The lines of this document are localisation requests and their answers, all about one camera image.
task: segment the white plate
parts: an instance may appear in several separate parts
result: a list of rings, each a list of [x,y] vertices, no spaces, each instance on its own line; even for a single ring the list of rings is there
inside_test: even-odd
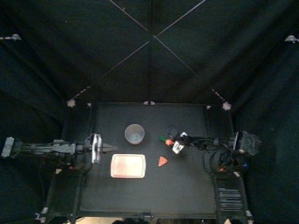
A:
[[[145,155],[114,154],[110,160],[110,177],[140,179],[145,176]]]

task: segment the black fabric wall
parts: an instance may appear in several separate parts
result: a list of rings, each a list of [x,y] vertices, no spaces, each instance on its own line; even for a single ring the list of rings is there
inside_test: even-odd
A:
[[[257,223],[297,223],[299,45],[280,45],[235,101],[237,130],[263,141],[247,174]]]
[[[0,13],[1,35],[14,28]],[[22,41],[0,42],[0,151],[6,137],[48,143],[61,137],[65,108],[42,65]],[[0,223],[33,223],[42,208],[52,168],[38,158],[0,161]]]

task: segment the floor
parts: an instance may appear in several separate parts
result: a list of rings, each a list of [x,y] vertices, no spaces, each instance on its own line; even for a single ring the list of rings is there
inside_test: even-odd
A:
[[[121,220],[121,218],[102,218],[102,217],[84,217],[81,220],[77,220],[76,223],[78,224],[112,224],[113,221]]]

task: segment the orange object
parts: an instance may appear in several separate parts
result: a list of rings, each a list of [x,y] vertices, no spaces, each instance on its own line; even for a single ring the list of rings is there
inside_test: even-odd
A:
[[[160,159],[158,159],[158,167],[162,166],[166,162],[168,162],[168,160],[165,159],[165,157],[160,157]]]
[[[173,141],[172,141],[170,139],[166,139],[166,140],[164,141],[164,143],[165,143],[168,146],[172,146],[172,145],[173,145]]]

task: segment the metal bracket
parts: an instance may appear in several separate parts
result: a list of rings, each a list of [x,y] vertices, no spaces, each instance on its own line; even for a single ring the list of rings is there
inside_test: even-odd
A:
[[[140,219],[144,221],[149,221],[153,218],[153,215],[150,213],[141,213]]]

